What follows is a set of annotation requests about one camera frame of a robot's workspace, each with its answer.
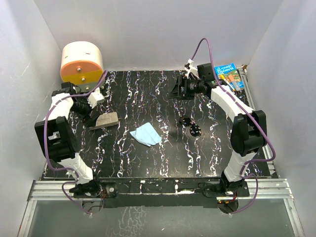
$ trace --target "light blue napkin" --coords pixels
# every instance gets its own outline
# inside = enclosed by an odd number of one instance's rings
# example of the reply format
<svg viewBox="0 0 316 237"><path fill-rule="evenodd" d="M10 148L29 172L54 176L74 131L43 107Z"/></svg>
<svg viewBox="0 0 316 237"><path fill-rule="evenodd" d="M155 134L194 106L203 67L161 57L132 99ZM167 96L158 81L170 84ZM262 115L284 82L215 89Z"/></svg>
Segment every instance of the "light blue napkin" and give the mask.
<svg viewBox="0 0 316 237"><path fill-rule="evenodd" d="M136 141L148 147L161 142L161 137L149 122L138 127L136 131L130 132L130 135L132 135Z"/></svg>

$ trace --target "gray wall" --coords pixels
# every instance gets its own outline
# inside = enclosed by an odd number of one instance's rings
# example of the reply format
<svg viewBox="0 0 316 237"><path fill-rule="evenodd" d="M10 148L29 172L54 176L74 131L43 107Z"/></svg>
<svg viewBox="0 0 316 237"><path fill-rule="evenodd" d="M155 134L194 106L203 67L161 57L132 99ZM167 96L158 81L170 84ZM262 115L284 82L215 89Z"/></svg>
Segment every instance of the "gray wall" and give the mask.
<svg viewBox="0 0 316 237"><path fill-rule="evenodd" d="M109 70L181 69L198 41L216 65L248 64L282 0L35 0L62 49L95 43ZM197 62L209 61L206 46Z"/></svg>
<svg viewBox="0 0 316 237"><path fill-rule="evenodd" d="M32 0L0 0L0 9L0 235L11 237L43 171L34 123L60 83L61 52Z"/></svg>
<svg viewBox="0 0 316 237"><path fill-rule="evenodd" d="M285 0L248 67L255 104L267 113L277 172L289 180L308 237L316 232L315 23L315 0Z"/></svg>

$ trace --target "folded cloth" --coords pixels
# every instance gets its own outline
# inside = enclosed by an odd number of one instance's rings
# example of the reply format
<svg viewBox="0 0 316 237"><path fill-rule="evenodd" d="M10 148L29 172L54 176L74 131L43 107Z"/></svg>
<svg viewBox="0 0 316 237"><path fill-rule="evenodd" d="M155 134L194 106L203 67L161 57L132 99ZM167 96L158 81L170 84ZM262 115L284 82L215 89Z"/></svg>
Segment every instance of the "folded cloth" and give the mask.
<svg viewBox="0 0 316 237"><path fill-rule="evenodd" d="M138 127L136 131L130 132L130 135L132 135L136 141L148 147L161 142L161 137L149 122Z"/></svg>

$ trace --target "metal frame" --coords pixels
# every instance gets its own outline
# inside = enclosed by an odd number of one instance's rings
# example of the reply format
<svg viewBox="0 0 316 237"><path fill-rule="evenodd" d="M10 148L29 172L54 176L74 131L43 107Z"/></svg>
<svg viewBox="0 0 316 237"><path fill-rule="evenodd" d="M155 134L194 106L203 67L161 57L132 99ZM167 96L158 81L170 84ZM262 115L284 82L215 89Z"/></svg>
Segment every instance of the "metal frame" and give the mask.
<svg viewBox="0 0 316 237"><path fill-rule="evenodd" d="M253 104L249 86L248 86L248 79L246 73L243 69L238 68L240 72L241 79L245 85L245 92L246 96L249 101L249 105L255 109ZM271 153L269 149L265 146L263 148L264 154L266 158L271 157ZM275 173L275 168L272 162L268 163L268 167L271 174ZM256 190L256 182L254 179L246 180L249 188L249 197L238 197L238 199L252 199ZM61 190L61 185L64 181L35 181L32 185L28 204L25 210L25 214L20 226L20 231L18 237L27 237L31 223L33 220L34 212L36 209L37 201L41 200L53 200L53 201L61 201L61 200L68 200L67 197ZM72 188L74 185L65 185L65 190L69 193L69 189ZM181 193L171 193L167 195L181 195ZM99 201L99 198L74 198L77 201L89 201L95 200ZM230 197L217 197L218 200L226 200L231 199ZM296 212L296 208L293 201L292 191L286 179L259 179L259 190L256 199L283 199L287 214L289 216L292 229L296 237L304 237L304 232L299 220L299 217Z"/></svg>

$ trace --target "black marble tabletop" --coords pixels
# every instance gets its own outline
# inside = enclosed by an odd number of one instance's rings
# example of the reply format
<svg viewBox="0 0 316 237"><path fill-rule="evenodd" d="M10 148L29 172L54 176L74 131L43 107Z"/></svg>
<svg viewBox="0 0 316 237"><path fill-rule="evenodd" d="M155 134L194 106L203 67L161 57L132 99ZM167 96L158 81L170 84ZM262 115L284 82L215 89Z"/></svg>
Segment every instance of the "black marble tabletop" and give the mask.
<svg viewBox="0 0 316 237"><path fill-rule="evenodd" d="M232 122L214 102L202 95L191 101L168 100L181 71L109 72L102 112L117 112L119 124L91 131L73 113L69 122L81 141L80 155L98 177L218 177L232 154ZM244 91L237 96L248 104ZM191 117L202 129L200 137L178 120ZM162 141L152 147L138 143L130 132L151 123ZM264 158L260 150L256 158ZM248 171L270 176L265 162ZM42 178L67 178L66 172L45 170Z"/></svg>

